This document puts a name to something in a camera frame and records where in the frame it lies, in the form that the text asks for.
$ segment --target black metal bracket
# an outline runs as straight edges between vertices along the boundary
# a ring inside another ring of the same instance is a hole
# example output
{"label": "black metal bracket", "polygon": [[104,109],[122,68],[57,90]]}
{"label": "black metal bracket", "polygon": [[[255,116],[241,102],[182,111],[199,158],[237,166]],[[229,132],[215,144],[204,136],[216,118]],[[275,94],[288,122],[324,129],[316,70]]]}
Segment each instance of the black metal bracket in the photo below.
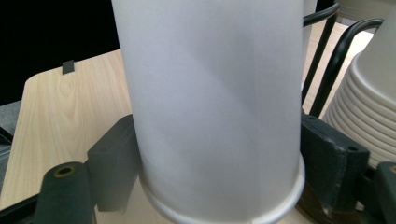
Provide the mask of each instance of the black metal bracket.
{"label": "black metal bracket", "polygon": [[70,60],[65,63],[62,63],[62,74],[66,75],[68,73],[72,73],[75,71],[74,61]]}
{"label": "black metal bracket", "polygon": [[124,211],[141,161],[132,115],[120,119],[88,151],[85,164],[68,162],[44,176],[35,223],[95,223],[93,208]]}
{"label": "black metal bracket", "polygon": [[302,114],[301,127],[305,212],[317,223],[396,223],[396,163],[368,167],[369,150],[316,117]]}

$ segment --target wooden table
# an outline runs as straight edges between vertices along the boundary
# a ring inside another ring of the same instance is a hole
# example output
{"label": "wooden table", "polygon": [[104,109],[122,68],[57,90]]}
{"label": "wooden table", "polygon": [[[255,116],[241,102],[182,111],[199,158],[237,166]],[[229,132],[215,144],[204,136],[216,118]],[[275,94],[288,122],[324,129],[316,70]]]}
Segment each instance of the wooden table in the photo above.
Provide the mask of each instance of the wooden table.
{"label": "wooden table", "polygon": [[[322,27],[323,23],[313,27],[308,64]],[[328,60],[345,29],[336,24],[323,61]],[[358,42],[349,51],[346,63],[365,47],[371,36],[357,37]],[[0,209],[37,194],[44,173],[53,166],[87,160],[88,149],[118,119],[132,113],[119,50],[78,62],[75,66],[74,73],[63,75],[62,68],[57,68],[26,82]],[[322,74],[325,66],[322,62],[318,72]],[[318,88],[317,80],[313,86],[314,90]],[[312,99],[311,91],[304,108],[312,104]],[[97,213],[97,216],[99,223],[170,223],[149,204],[138,181],[124,216],[119,213]],[[293,209],[279,223],[312,221]]]}

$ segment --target dark floor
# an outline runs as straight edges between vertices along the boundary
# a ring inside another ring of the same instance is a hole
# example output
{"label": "dark floor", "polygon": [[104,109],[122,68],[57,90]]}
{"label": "dark floor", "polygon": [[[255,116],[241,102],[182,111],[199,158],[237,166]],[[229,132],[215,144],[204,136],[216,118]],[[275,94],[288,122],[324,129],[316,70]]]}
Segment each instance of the dark floor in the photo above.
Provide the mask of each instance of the dark floor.
{"label": "dark floor", "polygon": [[[0,106],[0,127],[12,135],[15,133],[20,107],[21,101]],[[11,146],[0,145],[0,193],[3,187],[10,150]]]}

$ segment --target black background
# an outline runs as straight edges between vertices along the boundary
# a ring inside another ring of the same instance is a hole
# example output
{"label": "black background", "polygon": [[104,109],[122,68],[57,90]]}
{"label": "black background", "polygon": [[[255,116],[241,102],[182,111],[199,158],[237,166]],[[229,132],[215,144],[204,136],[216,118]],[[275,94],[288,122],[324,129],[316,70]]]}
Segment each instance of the black background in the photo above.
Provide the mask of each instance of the black background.
{"label": "black background", "polygon": [[120,48],[110,0],[1,2],[0,105],[35,74]]}

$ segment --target white cylinder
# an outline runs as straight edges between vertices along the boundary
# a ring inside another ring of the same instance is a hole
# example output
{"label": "white cylinder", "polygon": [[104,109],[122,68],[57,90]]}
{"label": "white cylinder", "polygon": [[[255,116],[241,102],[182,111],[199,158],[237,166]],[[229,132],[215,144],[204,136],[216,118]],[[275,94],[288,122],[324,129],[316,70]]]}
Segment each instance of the white cylinder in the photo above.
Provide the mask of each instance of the white cylinder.
{"label": "white cylinder", "polygon": [[[304,0],[304,16],[315,13],[317,6],[317,0]],[[303,58],[306,59],[306,53],[308,52],[309,39],[311,37],[312,25],[306,26],[303,30]]]}
{"label": "white cylinder", "polygon": [[299,199],[303,1],[113,0],[152,204],[271,223]]}

